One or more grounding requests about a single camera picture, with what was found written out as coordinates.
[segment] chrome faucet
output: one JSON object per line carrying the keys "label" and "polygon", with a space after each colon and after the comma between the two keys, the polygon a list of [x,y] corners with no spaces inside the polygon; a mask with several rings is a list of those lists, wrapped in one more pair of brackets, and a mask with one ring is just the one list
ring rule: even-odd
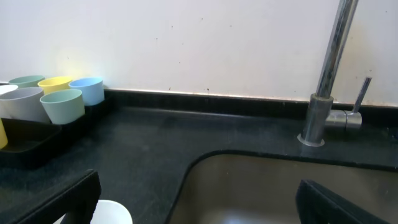
{"label": "chrome faucet", "polygon": [[322,137],[325,126],[360,128],[362,125],[362,116],[358,109],[371,78],[365,79],[352,111],[331,110],[333,97],[330,96],[357,5],[358,0],[340,0],[317,92],[310,97],[305,126],[301,134],[297,136],[298,140],[308,146],[324,145]]}

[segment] wall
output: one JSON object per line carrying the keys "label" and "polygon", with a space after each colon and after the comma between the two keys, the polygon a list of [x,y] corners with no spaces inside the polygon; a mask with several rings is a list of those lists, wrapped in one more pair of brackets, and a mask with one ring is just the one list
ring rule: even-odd
{"label": "wall", "polygon": [[[338,0],[0,0],[0,81],[308,100]],[[332,95],[398,106],[398,1],[359,0]]]}

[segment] stainless steel sink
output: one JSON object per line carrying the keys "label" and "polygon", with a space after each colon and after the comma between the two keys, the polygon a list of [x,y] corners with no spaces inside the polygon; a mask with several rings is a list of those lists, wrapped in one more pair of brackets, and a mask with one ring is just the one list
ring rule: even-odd
{"label": "stainless steel sink", "polygon": [[302,179],[398,223],[398,173],[239,155],[212,156],[195,165],[169,223],[300,223],[295,194]]}

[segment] countertop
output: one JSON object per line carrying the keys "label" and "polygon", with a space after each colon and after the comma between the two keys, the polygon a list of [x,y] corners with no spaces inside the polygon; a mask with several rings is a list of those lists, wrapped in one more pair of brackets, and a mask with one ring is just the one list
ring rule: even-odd
{"label": "countertop", "polygon": [[0,211],[87,169],[99,173],[100,199],[122,203],[133,222],[163,223],[184,175],[207,154],[243,153],[395,171],[398,143],[385,129],[332,132],[323,147],[303,146],[303,121],[120,108],[67,153],[36,170],[0,169]]}

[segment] green cup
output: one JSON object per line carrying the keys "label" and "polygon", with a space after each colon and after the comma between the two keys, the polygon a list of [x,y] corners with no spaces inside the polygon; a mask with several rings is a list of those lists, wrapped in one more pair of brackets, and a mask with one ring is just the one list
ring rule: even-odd
{"label": "green cup", "polygon": [[68,124],[85,114],[81,90],[60,90],[40,98],[53,124]]}
{"label": "green cup", "polygon": [[38,82],[44,79],[45,78],[42,75],[29,75],[26,77],[15,78],[10,80],[8,83],[11,85],[17,85],[18,88],[38,87]]}

